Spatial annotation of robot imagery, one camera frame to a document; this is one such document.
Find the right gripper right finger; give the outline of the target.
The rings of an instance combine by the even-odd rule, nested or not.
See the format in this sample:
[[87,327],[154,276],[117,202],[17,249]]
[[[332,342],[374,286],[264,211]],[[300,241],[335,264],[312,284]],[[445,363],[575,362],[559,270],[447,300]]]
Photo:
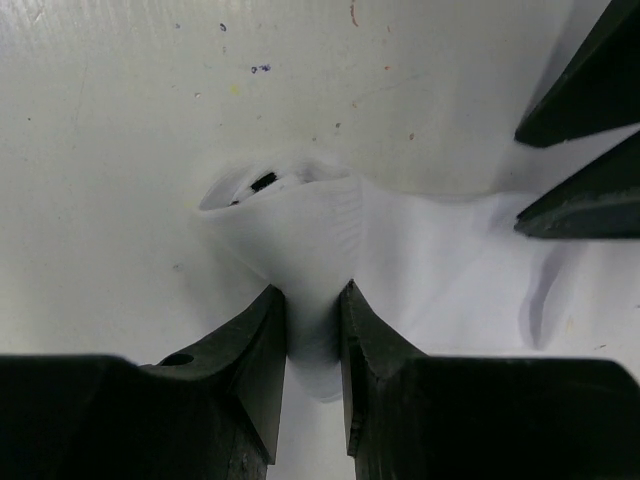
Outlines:
[[635,479],[639,387],[602,359],[430,356],[340,296],[347,452],[360,479]]

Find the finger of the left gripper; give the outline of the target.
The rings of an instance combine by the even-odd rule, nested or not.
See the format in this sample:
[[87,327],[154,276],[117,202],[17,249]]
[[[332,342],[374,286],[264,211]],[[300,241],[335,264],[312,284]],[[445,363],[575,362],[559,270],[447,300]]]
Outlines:
[[514,138],[547,148],[638,122],[639,3],[611,1]]
[[637,239],[639,181],[635,133],[525,208],[514,230],[538,239]]

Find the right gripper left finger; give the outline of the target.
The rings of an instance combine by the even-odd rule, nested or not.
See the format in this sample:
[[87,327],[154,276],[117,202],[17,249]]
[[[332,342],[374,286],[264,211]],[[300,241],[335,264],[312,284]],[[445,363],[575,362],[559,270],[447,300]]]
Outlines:
[[285,351],[285,299],[269,287],[156,365],[5,356],[1,475],[262,479],[276,458]]

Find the white sock black stripes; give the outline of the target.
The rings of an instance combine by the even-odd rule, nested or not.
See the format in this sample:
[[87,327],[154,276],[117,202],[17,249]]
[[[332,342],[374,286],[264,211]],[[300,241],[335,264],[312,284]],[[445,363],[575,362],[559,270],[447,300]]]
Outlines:
[[405,194],[323,151],[285,149],[202,154],[183,198],[196,292],[236,313],[280,290],[287,371],[316,401],[342,396],[349,283],[428,354],[609,359],[639,372],[638,244],[521,235],[530,193]]

